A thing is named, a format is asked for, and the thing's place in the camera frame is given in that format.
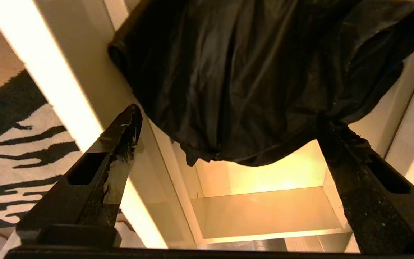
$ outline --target rug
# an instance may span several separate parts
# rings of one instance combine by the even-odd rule
[[[18,223],[80,156],[26,70],[0,87],[0,228]]]

